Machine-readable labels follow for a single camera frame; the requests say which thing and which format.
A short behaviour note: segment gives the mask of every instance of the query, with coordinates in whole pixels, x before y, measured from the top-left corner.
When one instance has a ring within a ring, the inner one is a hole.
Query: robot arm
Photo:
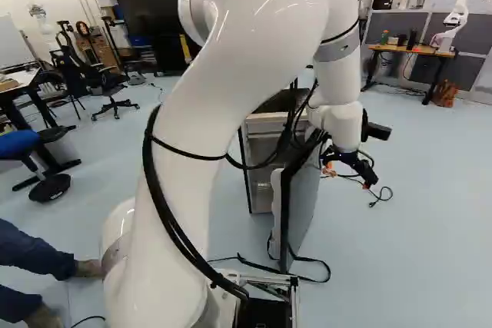
[[[357,102],[357,0],[180,0],[179,9],[185,30],[204,47],[148,134],[186,153],[221,157],[244,119],[293,81],[316,54],[320,87],[312,106],[320,114],[319,119],[310,114],[311,120],[330,130],[340,152],[356,152],[363,111]],[[152,151],[169,208],[206,258],[209,203],[220,162],[197,160],[157,144]],[[107,247],[120,237],[115,244],[126,245],[109,254],[106,266],[111,326],[217,326],[209,316],[208,281],[163,228],[144,176],[135,208],[121,209],[124,219],[132,215],[131,230],[122,240],[128,228],[123,220],[121,231],[106,230],[104,241]]]
[[[467,0],[457,0],[453,11],[444,19],[444,25],[453,29],[435,34],[430,46],[439,47],[441,52],[449,52],[454,37],[468,22],[468,14]]]

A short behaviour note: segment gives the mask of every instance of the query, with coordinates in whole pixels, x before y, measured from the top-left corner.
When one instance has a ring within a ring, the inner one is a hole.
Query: light blue floor
[[[29,175],[27,169],[0,174],[0,217],[77,258],[98,257],[102,223],[135,192],[148,114],[176,81],[156,79],[165,90],[161,95],[150,86],[124,90],[118,99],[131,98],[141,110],[124,109],[120,121],[109,113],[96,123],[88,115],[78,122],[70,106],[57,108],[60,124],[78,125],[70,137],[83,164],[69,172],[70,191],[40,206],[29,202],[27,191],[10,190]],[[309,77],[302,84],[309,85]],[[97,111],[103,100],[86,98],[83,104]],[[463,101],[452,109],[423,107],[418,98],[377,89],[361,100],[372,121],[394,129],[390,141],[364,144],[376,159],[379,184],[392,187],[394,199],[369,209],[372,198],[358,185],[339,178],[322,182],[300,254],[326,260],[333,275],[325,285],[302,284],[300,327],[490,327],[492,107]],[[39,119],[32,124],[42,128]],[[231,152],[238,157],[235,143]],[[224,165],[214,191],[211,257],[239,251],[267,263],[270,226],[269,216],[248,214],[242,173]],[[244,270],[234,261],[220,266]],[[303,264],[292,271],[322,272]],[[67,324],[105,314],[98,281],[59,283],[1,267],[0,283],[41,293]],[[100,326],[91,321],[80,327]]]

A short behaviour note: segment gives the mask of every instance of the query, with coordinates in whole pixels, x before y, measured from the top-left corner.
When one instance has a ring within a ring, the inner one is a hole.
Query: whiteboard
[[[0,68],[21,65],[35,58],[10,15],[0,16]]]

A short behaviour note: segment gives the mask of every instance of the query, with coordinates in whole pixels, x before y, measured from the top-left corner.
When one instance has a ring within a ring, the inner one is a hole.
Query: robot end effector
[[[366,142],[369,137],[387,141],[391,135],[391,128],[369,122],[367,112],[364,109],[362,117],[361,141]],[[357,151],[342,152],[336,146],[330,145],[320,157],[323,166],[326,167],[332,161],[341,161],[352,168],[364,179],[364,187],[370,188],[379,181],[374,172],[374,162],[360,159]]]

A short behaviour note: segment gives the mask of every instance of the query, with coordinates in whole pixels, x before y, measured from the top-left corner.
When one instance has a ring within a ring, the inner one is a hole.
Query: jeans
[[[77,271],[72,253],[62,253],[41,238],[34,238],[0,219],[0,265],[67,280]],[[0,285],[0,319],[17,323],[42,304],[40,295],[28,295]]]

